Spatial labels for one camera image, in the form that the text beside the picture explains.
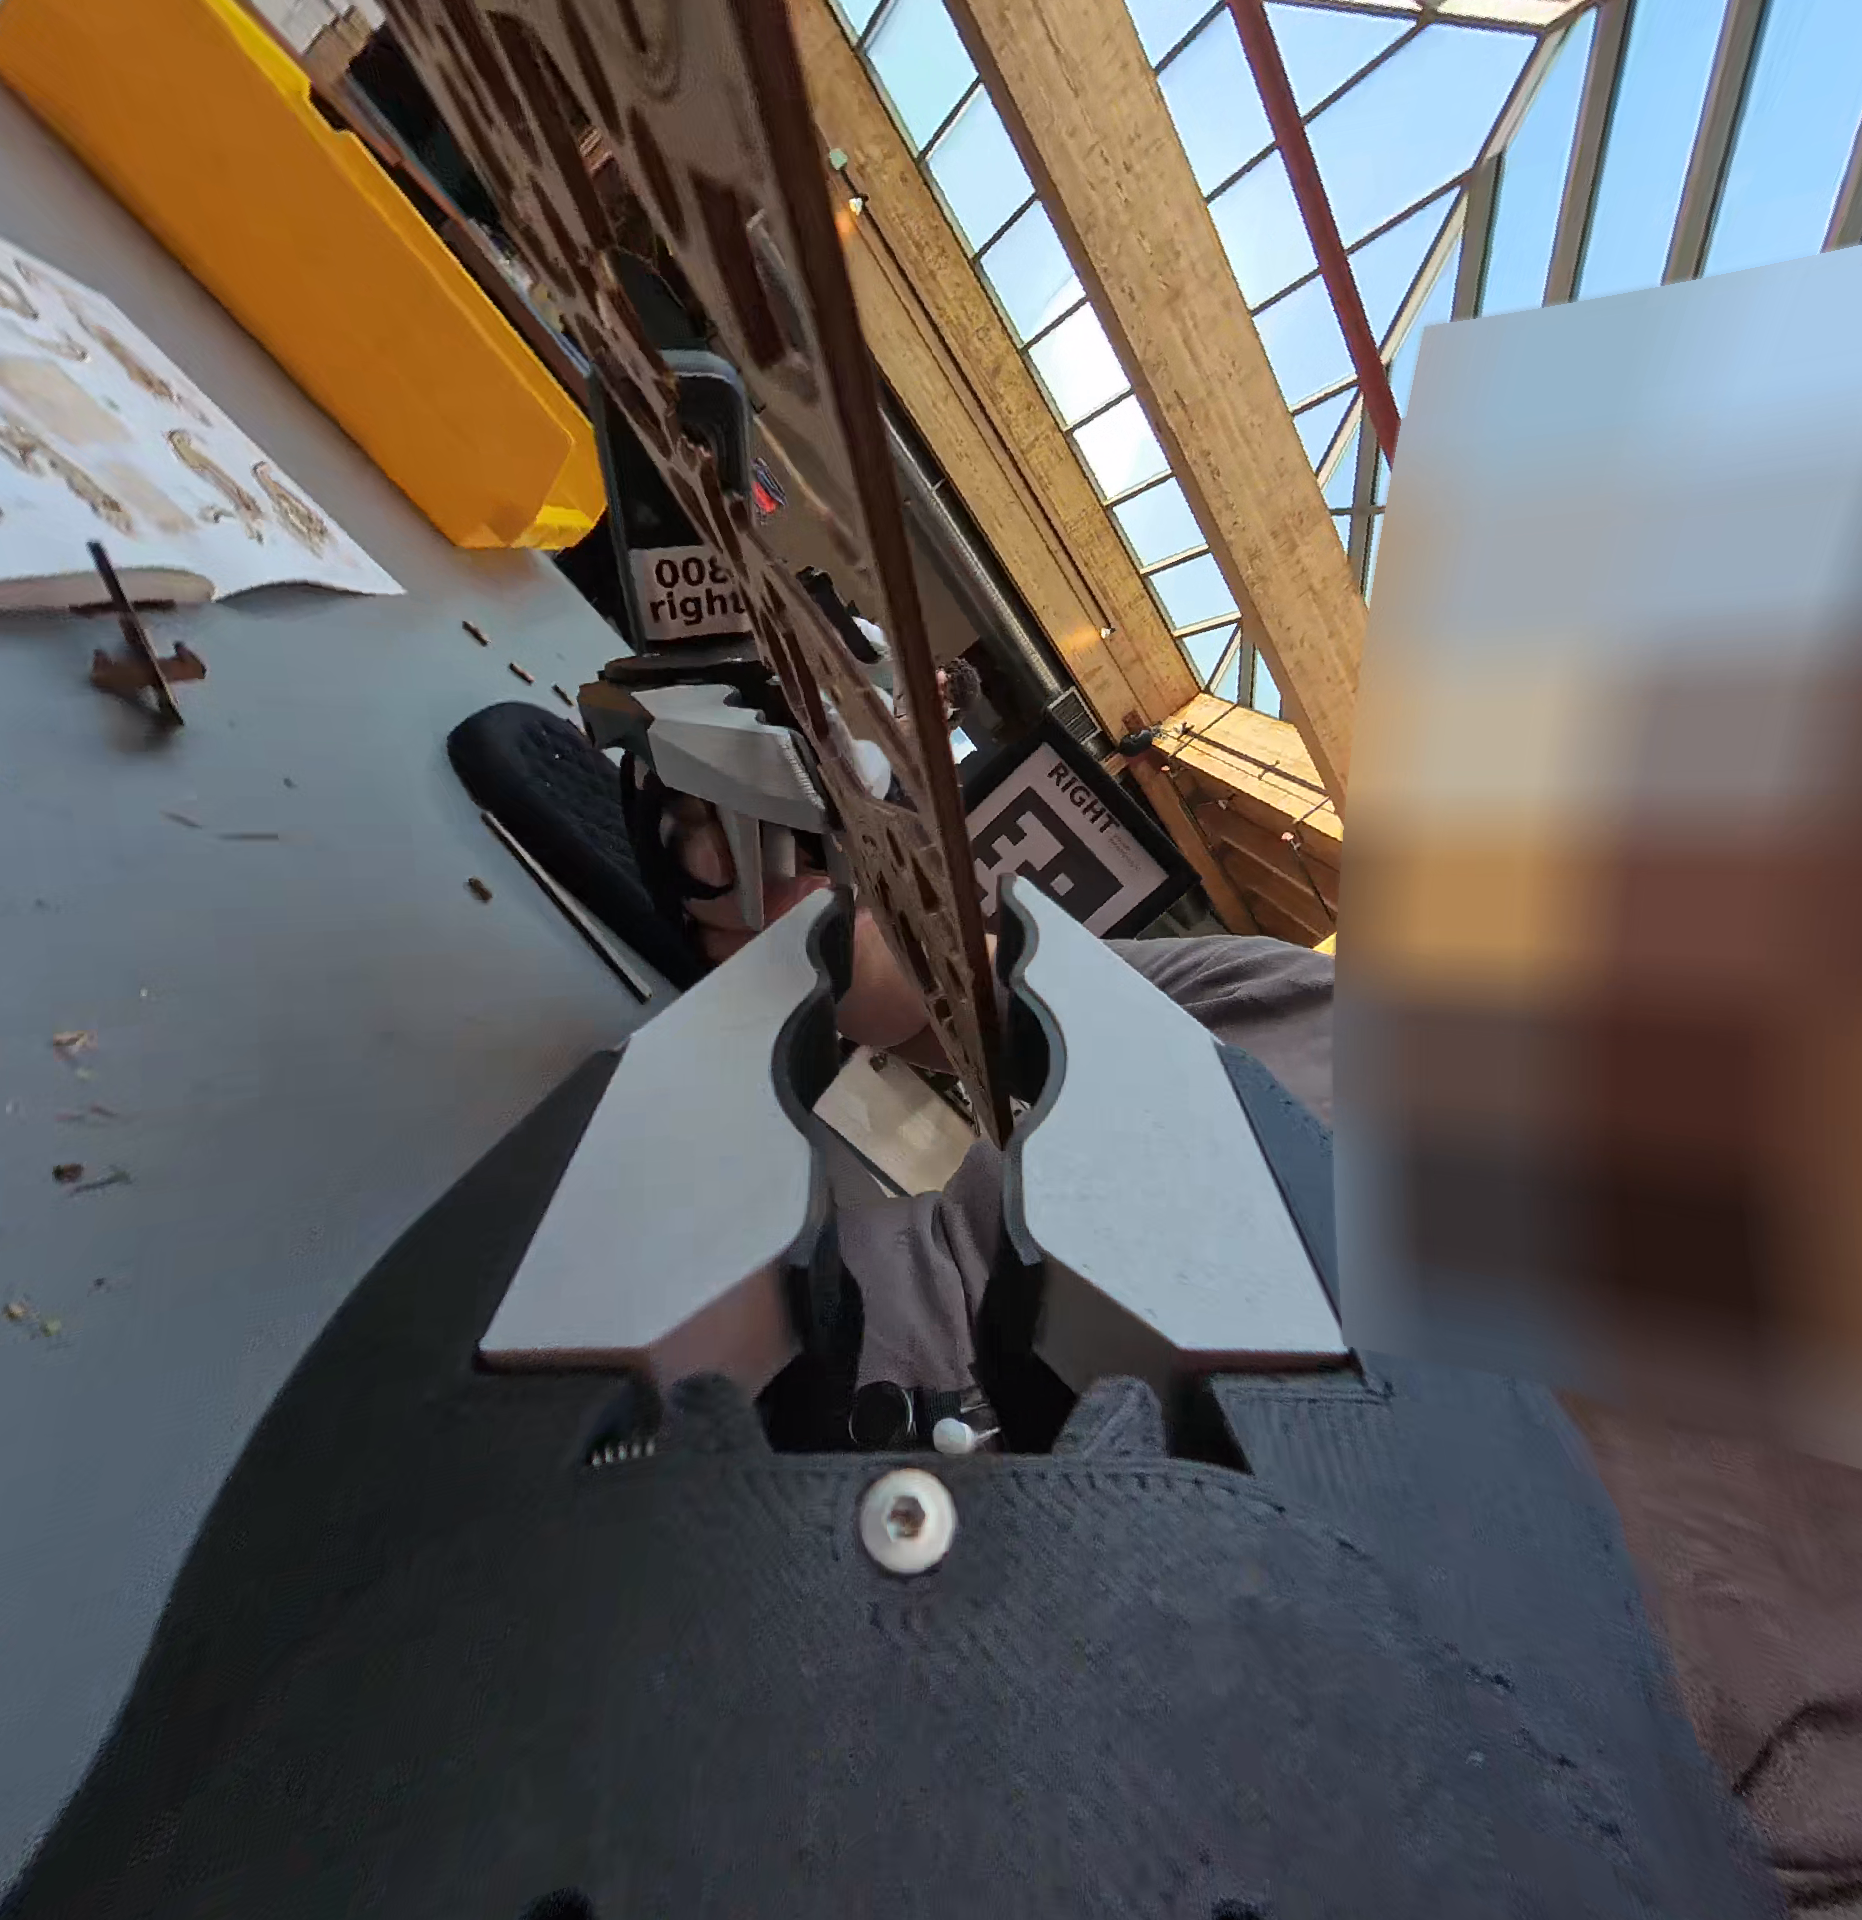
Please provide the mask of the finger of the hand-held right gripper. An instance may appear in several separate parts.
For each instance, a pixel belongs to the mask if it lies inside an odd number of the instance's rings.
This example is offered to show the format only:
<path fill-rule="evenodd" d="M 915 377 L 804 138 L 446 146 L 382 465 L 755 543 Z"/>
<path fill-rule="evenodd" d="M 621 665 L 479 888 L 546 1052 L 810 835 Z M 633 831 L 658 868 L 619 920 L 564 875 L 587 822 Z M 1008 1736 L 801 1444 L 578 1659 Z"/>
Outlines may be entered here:
<path fill-rule="evenodd" d="M 830 883 L 831 816 L 792 728 L 726 684 L 635 703 L 635 807 L 695 934 L 761 934 Z"/>
<path fill-rule="evenodd" d="M 859 659 L 860 670 L 865 673 L 887 714 L 896 718 L 896 662 L 883 628 L 859 612 L 846 612 L 846 648 L 851 651 L 853 659 Z M 855 734 L 851 736 L 851 748 L 872 797 L 897 798 L 896 770 L 883 753 L 883 750 L 876 742 L 865 740 Z"/>

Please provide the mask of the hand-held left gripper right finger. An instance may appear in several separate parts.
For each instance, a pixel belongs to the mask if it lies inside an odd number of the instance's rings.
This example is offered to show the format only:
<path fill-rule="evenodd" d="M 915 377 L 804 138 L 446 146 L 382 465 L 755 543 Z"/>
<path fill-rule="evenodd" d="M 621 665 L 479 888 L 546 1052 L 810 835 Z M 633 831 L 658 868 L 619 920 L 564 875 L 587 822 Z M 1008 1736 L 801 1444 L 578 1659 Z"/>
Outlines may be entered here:
<path fill-rule="evenodd" d="M 1024 875 L 1000 969 L 1027 1114 L 1003 1223 L 1071 1388 L 1327 1372 L 1350 1343 L 1214 1034 Z"/>

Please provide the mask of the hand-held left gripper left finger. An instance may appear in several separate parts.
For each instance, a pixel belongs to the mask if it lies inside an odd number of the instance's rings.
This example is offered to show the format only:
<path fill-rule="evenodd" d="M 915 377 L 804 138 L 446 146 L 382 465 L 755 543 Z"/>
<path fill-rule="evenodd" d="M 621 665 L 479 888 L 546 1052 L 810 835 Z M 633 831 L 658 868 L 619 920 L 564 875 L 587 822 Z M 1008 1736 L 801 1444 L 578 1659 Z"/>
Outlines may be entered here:
<path fill-rule="evenodd" d="M 755 1395 L 801 1350 L 792 1278 L 831 1215 L 850 913 L 823 888 L 646 1021 L 564 1167 L 477 1356 Z"/>

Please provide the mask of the large wooden cutout sheet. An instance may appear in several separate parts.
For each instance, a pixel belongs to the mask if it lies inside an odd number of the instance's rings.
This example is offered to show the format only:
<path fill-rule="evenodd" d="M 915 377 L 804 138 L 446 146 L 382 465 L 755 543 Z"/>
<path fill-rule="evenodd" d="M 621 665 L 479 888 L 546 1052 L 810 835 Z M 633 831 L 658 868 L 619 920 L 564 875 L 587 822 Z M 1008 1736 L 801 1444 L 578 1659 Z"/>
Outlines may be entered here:
<path fill-rule="evenodd" d="M 733 567 L 853 895 L 911 974 L 977 1128 L 1006 1144 L 1013 1092 L 937 662 L 788 5 L 398 1 L 388 15 L 589 367 Z M 639 241 L 678 271 L 742 380 L 748 419 L 772 426 L 815 500 L 831 580 L 872 605 L 893 652 L 896 718 L 759 518 L 751 447 L 742 475 L 721 478 L 693 426 L 686 377 L 619 277 Z M 872 797 L 853 734 L 888 758 L 897 798 Z"/>

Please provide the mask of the small wooden model part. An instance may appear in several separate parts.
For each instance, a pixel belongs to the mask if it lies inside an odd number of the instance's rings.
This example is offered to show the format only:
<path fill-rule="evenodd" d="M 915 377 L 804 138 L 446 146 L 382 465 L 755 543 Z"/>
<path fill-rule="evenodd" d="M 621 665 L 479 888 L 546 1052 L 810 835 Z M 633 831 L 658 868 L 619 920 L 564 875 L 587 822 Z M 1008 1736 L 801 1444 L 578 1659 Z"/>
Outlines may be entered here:
<path fill-rule="evenodd" d="M 116 651 L 95 651 L 88 686 L 147 714 L 161 729 L 176 731 L 186 726 L 186 716 L 175 686 L 204 682 L 208 665 L 183 642 L 176 642 L 170 652 L 161 652 L 108 560 L 103 543 L 88 542 L 88 555 L 103 583 L 106 604 L 122 637 Z"/>

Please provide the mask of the person's right hand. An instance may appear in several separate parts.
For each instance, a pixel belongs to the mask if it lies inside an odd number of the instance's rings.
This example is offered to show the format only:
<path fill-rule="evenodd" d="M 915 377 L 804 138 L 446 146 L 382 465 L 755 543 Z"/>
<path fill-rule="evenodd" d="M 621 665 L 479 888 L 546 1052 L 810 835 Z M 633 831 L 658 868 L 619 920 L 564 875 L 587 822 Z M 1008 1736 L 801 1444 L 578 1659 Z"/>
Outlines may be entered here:
<path fill-rule="evenodd" d="M 888 1052 L 915 1069 L 955 1074 L 911 974 L 865 906 L 851 920 L 851 974 L 835 1001 L 835 1031 L 851 1049 Z"/>

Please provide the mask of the black mesh pad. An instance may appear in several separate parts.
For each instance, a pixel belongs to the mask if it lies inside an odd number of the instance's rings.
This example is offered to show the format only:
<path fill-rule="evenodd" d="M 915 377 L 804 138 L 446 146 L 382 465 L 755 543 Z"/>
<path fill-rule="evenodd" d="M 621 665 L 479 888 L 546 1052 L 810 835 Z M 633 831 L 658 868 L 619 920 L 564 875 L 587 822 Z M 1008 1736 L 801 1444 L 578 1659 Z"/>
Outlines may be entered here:
<path fill-rule="evenodd" d="M 610 935 L 675 989 L 704 978 L 683 915 L 652 897 L 619 767 L 572 721 L 498 703 L 459 721 L 445 750 L 468 798 Z"/>

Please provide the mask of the framed black white tag sign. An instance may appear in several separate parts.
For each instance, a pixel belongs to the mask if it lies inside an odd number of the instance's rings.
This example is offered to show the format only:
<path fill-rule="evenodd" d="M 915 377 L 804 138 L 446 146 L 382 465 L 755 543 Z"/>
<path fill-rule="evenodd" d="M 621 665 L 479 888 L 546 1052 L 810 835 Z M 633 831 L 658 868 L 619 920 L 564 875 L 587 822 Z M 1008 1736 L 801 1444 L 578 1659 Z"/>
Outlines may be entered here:
<path fill-rule="evenodd" d="M 1134 938 L 1198 883 L 1157 816 L 1057 718 L 968 757 L 960 787 L 986 934 L 1013 875 L 1108 940 Z"/>

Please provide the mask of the pale card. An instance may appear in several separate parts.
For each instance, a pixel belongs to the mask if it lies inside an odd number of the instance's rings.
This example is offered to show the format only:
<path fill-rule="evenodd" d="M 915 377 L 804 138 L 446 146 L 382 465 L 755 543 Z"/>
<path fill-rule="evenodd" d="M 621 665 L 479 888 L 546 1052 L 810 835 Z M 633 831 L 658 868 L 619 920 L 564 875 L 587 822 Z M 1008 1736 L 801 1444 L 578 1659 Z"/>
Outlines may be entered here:
<path fill-rule="evenodd" d="M 925 1072 L 892 1052 L 855 1049 L 815 1098 L 813 1114 L 900 1195 L 939 1193 L 977 1129 Z"/>

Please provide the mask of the person's grey shirt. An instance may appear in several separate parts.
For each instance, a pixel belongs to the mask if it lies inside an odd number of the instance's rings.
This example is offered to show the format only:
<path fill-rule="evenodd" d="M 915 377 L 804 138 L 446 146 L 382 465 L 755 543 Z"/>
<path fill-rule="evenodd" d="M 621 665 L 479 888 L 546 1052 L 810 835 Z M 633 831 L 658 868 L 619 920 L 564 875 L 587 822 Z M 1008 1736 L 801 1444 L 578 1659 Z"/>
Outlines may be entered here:
<path fill-rule="evenodd" d="M 963 1387 L 1000 1236 L 980 1141 L 943 1193 L 841 1215 L 860 1383 Z M 1793 1916 L 1862 1916 L 1862 1471 L 1760 1442 L 1567 1410 L 1619 1509 L 1703 1751 Z"/>

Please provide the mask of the yellow plastic bin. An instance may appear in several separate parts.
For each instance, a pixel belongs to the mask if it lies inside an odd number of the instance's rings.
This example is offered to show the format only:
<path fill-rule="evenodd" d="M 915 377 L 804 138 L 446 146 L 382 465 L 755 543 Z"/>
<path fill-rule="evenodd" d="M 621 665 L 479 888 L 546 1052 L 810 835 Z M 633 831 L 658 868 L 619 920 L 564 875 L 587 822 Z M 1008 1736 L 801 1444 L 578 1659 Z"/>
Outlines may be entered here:
<path fill-rule="evenodd" d="M 587 414 L 242 5 L 5 1 L 0 80 L 446 542 L 600 523 Z"/>

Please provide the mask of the white instruction booklet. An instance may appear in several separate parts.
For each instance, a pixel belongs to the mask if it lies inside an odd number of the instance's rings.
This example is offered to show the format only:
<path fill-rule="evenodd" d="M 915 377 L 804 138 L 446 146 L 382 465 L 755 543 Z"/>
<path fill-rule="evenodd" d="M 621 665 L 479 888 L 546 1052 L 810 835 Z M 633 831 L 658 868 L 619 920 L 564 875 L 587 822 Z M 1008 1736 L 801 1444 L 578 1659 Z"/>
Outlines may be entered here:
<path fill-rule="evenodd" d="M 403 586 L 110 301 L 0 236 L 0 614 Z"/>

